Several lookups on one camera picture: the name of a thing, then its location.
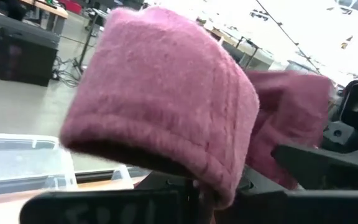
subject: pink fleece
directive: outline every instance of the pink fleece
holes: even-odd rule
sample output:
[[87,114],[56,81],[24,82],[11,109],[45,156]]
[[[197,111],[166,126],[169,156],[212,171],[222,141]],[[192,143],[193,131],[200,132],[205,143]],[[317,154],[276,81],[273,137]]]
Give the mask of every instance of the pink fleece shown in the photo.
[[332,83],[320,75],[294,71],[246,71],[260,100],[246,164],[269,179],[294,189],[297,181],[270,155],[278,144],[318,146],[328,120]]
[[202,28],[172,11],[115,9],[61,130],[78,152],[184,174],[229,206],[259,101]]

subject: clear plastic container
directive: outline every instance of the clear plastic container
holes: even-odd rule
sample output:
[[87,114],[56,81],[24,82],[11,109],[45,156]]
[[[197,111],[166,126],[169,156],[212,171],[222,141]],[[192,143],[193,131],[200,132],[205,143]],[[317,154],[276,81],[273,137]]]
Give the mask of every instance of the clear plastic container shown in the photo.
[[18,223],[21,207],[35,195],[76,188],[71,154],[57,138],[0,134],[0,223]]

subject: black box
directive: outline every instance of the black box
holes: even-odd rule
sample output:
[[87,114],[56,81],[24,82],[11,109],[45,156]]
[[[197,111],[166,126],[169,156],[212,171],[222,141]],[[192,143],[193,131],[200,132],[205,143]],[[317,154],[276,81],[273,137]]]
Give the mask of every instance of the black box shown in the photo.
[[57,44],[18,32],[0,30],[0,79],[48,86]]

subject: gray floor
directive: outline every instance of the gray floor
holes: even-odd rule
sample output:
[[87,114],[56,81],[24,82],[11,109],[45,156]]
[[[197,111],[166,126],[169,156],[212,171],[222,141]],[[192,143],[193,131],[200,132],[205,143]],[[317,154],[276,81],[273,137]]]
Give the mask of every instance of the gray floor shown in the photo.
[[[84,42],[86,20],[70,14],[66,21],[63,36]],[[59,45],[59,57],[63,60],[79,56],[83,45],[62,38]],[[92,56],[93,49],[87,52],[85,63]],[[62,82],[51,81],[48,88],[0,81],[0,133],[40,134],[58,136],[60,126],[75,88],[69,88]],[[73,155],[76,170],[112,169],[116,163],[96,159],[85,155]]]

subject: pink fabric cover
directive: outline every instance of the pink fabric cover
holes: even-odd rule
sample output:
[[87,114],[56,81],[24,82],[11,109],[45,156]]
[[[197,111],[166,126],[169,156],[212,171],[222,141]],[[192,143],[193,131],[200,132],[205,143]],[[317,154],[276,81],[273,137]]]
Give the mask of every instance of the pink fabric cover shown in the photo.
[[246,71],[260,100],[246,164],[274,182],[294,189],[297,181],[270,155],[278,144],[318,146],[328,120],[327,77],[294,71]]
[[168,170],[164,159],[181,164],[224,208],[258,110],[247,76],[202,27],[157,7],[115,9],[60,140],[73,151],[149,169]]

